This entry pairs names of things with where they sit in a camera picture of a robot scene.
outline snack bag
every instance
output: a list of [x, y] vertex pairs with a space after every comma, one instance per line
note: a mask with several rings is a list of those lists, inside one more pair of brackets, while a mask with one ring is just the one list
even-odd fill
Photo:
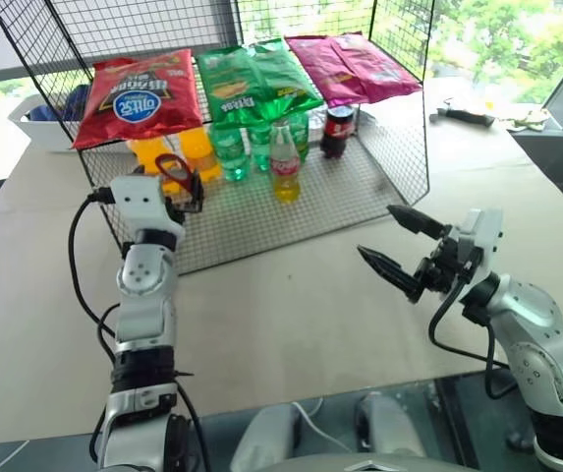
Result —
[[283, 39], [208, 51], [197, 64], [217, 129], [248, 128], [322, 104]]
[[286, 40], [330, 107], [376, 103], [421, 89], [412, 74], [359, 32]]
[[192, 51], [94, 64], [95, 78], [73, 148], [141, 140], [202, 126]]

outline white container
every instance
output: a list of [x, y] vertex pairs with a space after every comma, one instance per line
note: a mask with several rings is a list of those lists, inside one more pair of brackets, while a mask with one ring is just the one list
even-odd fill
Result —
[[[51, 152], [76, 152], [75, 149], [72, 149], [72, 141], [65, 134], [58, 121], [30, 121], [28, 119], [26, 116], [28, 112], [44, 104], [45, 100], [40, 94], [31, 95], [8, 115], [8, 119], [15, 123], [40, 148]], [[125, 143], [110, 146], [109, 150], [130, 153]]]

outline wire mesh rack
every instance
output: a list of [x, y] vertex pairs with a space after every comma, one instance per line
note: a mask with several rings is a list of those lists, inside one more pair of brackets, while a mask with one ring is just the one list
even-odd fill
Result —
[[[0, 0], [0, 26], [72, 141], [78, 133], [78, 114], [70, 115], [63, 110], [78, 109], [82, 116], [85, 97], [74, 96], [73, 91], [91, 83], [91, 64], [97, 61], [119, 56], [145, 57], [183, 47], [196, 54], [283, 35], [361, 31], [422, 83], [432, 11], [433, 0]], [[210, 116], [198, 73], [196, 77], [200, 108], [208, 122]], [[326, 227], [313, 225], [311, 230], [295, 231], [296, 234], [279, 241], [272, 238], [272, 233], [260, 234], [260, 238], [276, 242], [254, 245], [259, 249], [251, 253], [381, 216], [387, 213], [387, 204], [412, 205], [429, 191], [422, 95], [402, 100], [363, 105], [354, 138], [358, 144], [353, 145], [355, 154], [363, 153], [377, 164], [373, 171], [380, 180], [388, 182], [389, 194], [366, 194], [363, 201], [356, 203], [370, 210], [356, 211], [351, 219], [345, 216], [351, 211], [349, 208], [337, 206], [337, 213], [327, 213]], [[122, 153], [122, 149], [121, 145], [106, 145], [79, 152], [92, 187], [108, 185], [114, 177], [136, 166], [134, 156]], [[313, 168], [318, 169], [313, 171], [314, 182], [322, 187], [332, 185], [320, 179], [319, 172], [325, 172], [324, 167]], [[346, 192], [352, 201], [357, 189], [348, 184], [350, 187], [341, 192]], [[304, 211], [295, 212], [294, 217], [300, 221], [314, 221], [317, 214], [329, 211], [324, 199], [306, 198], [306, 202], [313, 202], [313, 207], [302, 205]], [[124, 222], [113, 206], [104, 206], [102, 210], [121, 245], [129, 238]], [[207, 206], [205, 211], [209, 227], [199, 227], [199, 231], [211, 231], [210, 225], [219, 224], [208, 216], [214, 213], [213, 209]], [[243, 257], [247, 255], [244, 252], [248, 251], [241, 248], [224, 259]], [[220, 259], [215, 258], [208, 265], [226, 262]], [[182, 270], [198, 268], [199, 264], [191, 264]]]

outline black cable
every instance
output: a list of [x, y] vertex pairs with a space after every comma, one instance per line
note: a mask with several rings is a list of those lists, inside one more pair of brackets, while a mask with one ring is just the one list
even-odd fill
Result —
[[[78, 279], [78, 269], [76, 268], [76, 253], [74, 250], [74, 240], [76, 238], [76, 228], [78, 227], [78, 223], [81, 219], [86, 208], [89, 204], [93, 202], [93, 198], [91, 196], [87, 196], [84, 199], [84, 202], [80, 205], [76, 214], [74, 215], [74, 219], [72, 219], [72, 225], [69, 228], [69, 235], [67, 238], [67, 254], [69, 256], [69, 268], [72, 272], [72, 283], [74, 284], [74, 292], [76, 293], [76, 298], [78, 298], [79, 303], [83, 307], [86, 314], [93, 320], [94, 323], [97, 325], [100, 323], [99, 318], [95, 315], [95, 313], [91, 310], [89, 305], [86, 303], [84, 299], [83, 292], [81, 290], [80, 281]], [[108, 326], [104, 327], [104, 330], [111, 336], [115, 337], [115, 333], [113, 329]]]
[[95, 443], [97, 443], [97, 437], [100, 434], [100, 430], [102, 429], [102, 423], [104, 423], [104, 416], [106, 416], [106, 407], [102, 409], [102, 414], [100, 415], [99, 420], [97, 420], [97, 424], [95, 428], [93, 428], [93, 433], [91, 433], [91, 439], [88, 442], [88, 455], [91, 456], [91, 460], [97, 464], [97, 452], [95, 450]]
[[[462, 289], [465, 288], [465, 285], [467, 285], [467, 281], [463, 280], [461, 278], [458, 278], [458, 283], [456, 284], [454, 289], [449, 293], [449, 295], [447, 295], [447, 298], [445, 298], [445, 300], [443, 300], [440, 307], [438, 307], [438, 310], [436, 310], [436, 313], [434, 314], [434, 316], [431, 317], [431, 321], [429, 322], [429, 328], [427, 329], [427, 335], [429, 336], [429, 340], [431, 341], [431, 343], [434, 346], [437, 346], [441, 349], [444, 349], [445, 351], [449, 351], [449, 352], [452, 352], [454, 354], [458, 354], [460, 356], [465, 356], [465, 357], [469, 357], [471, 359], [476, 359], [478, 361], [486, 362], [486, 358], [484, 356], [480, 356], [479, 354], [474, 354], [473, 352], [464, 351], [462, 349], [458, 349], [456, 347], [449, 346], [449, 345], [444, 344], [444, 343], [442, 343], [442, 342], [440, 342], [439, 340], [436, 339], [436, 328], [438, 327], [438, 324], [440, 323], [440, 321], [443, 319], [443, 317], [447, 313], [447, 310], [449, 310], [449, 308], [455, 303], [456, 299], [460, 295], [460, 292], [462, 292]], [[491, 359], [491, 361], [492, 361], [492, 364], [497, 366], [497, 367], [508, 369], [508, 364], [496, 361], [494, 359]]]
[[119, 306], [120, 306], [120, 304], [116, 303], [115, 305], [111, 305], [110, 307], [108, 307], [106, 309], [106, 311], [104, 312], [104, 315], [102, 315], [102, 317], [100, 318], [100, 320], [97, 324], [97, 340], [100, 343], [100, 346], [102, 346], [102, 349], [104, 349], [104, 352], [106, 353], [108, 358], [110, 359], [111, 364], [115, 364], [115, 354], [113, 354], [113, 350], [109, 347], [109, 345], [104, 340], [104, 332], [103, 331], [106, 328], [108, 328], [108, 326], [105, 324], [106, 319], [111, 314], [111, 312]]
[[209, 460], [209, 450], [206, 447], [206, 440], [204, 439], [204, 433], [202, 432], [202, 426], [200, 425], [200, 419], [192, 404], [192, 401], [188, 397], [185, 390], [181, 387], [181, 384], [174, 380], [176, 383], [176, 388], [178, 389], [179, 394], [185, 401], [185, 405], [187, 406], [188, 411], [190, 412], [190, 416], [192, 417], [192, 422], [194, 423], [194, 430], [196, 431], [196, 436], [198, 439], [198, 445], [200, 446], [200, 455], [202, 455], [202, 463], [204, 464], [204, 470], [206, 472], [211, 472], [211, 461]]
[[493, 363], [490, 361], [495, 357], [495, 330], [490, 324], [486, 325], [486, 329], [488, 330], [488, 352], [486, 354], [486, 369], [484, 370], [484, 390], [486, 390], [490, 399], [498, 400], [514, 391], [517, 388], [517, 383], [512, 382], [498, 392], [493, 391]]

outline table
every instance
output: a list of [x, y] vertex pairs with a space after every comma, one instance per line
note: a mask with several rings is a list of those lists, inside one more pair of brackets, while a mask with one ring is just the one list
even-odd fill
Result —
[[[496, 127], [442, 121], [427, 131], [431, 191], [418, 208], [458, 222], [470, 207], [503, 207], [495, 269], [546, 288], [563, 310], [562, 194]], [[75, 155], [30, 145], [0, 191], [0, 442], [87, 433], [108, 394], [109, 364], [66, 257], [88, 190]], [[434, 246], [385, 217], [181, 278], [176, 363], [196, 373], [183, 382], [200, 414], [481, 369], [427, 341], [437, 296], [410, 305], [358, 244], [407, 270]], [[85, 296], [101, 312], [117, 300], [119, 255], [97, 208], [76, 247]], [[485, 352], [485, 331], [451, 312], [438, 335]]]

